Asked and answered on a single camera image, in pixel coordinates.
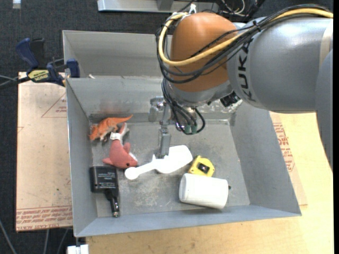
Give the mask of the pale grey metal gripper finger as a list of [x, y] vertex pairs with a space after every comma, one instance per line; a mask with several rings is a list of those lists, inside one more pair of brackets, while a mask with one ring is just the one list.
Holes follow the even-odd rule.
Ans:
[[156, 152], [156, 158], [162, 159], [168, 156], [171, 142], [171, 134], [168, 128], [159, 128], [158, 131], [158, 150]]

